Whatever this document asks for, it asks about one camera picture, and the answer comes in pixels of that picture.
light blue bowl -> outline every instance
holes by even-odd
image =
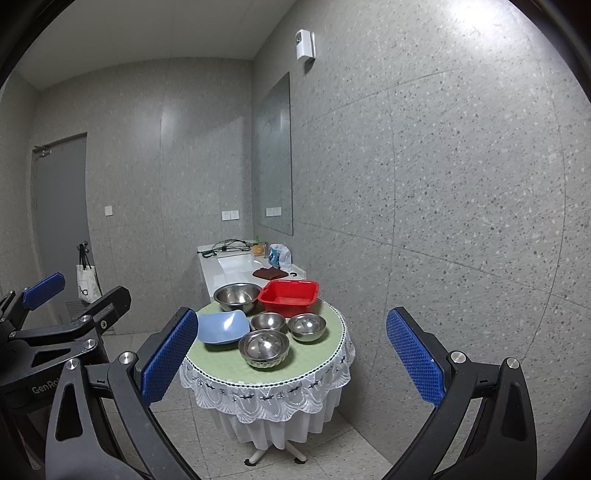
[[[251,326],[242,310],[204,313],[198,315],[198,321],[197,340],[211,345],[236,342],[251,331]]]

large stainless steel bowl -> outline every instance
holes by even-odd
[[[224,312],[242,310],[245,314],[252,312],[258,304],[261,288],[254,283],[230,283],[218,288],[213,299],[220,304]]]
[[[290,340],[277,330],[255,330],[240,339],[238,350],[251,367],[272,368],[287,357]]]

blue gripper pad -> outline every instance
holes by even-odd
[[[437,407],[445,395],[443,372],[395,309],[386,318],[386,334],[421,398]]]
[[[142,370],[141,397],[146,406],[162,400],[197,337],[197,314],[188,310]]]
[[[25,290],[22,295],[22,306],[28,310],[35,310],[47,300],[55,297],[66,286],[66,279],[61,273],[54,273],[51,277],[41,280],[34,287]]]

red plastic basin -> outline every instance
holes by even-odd
[[[258,300],[268,312],[290,318],[310,311],[318,298],[320,286],[310,280],[271,280],[259,293]]]

stainless steel bowl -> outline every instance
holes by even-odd
[[[280,313],[259,313],[251,318],[251,326],[254,330],[279,330],[287,333],[285,317]]]
[[[313,342],[324,335],[326,320],[315,313],[302,313],[290,318],[287,327],[299,342]]]
[[[220,304],[224,312],[242,310],[245,314],[252,312],[258,304],[261,288],[254,283],[230,283],[218,288],[213,299]]]
[[[277,330],[255,330],[240,339],[238,350],[251,367],[272,368],[287,357],[290,340]]]

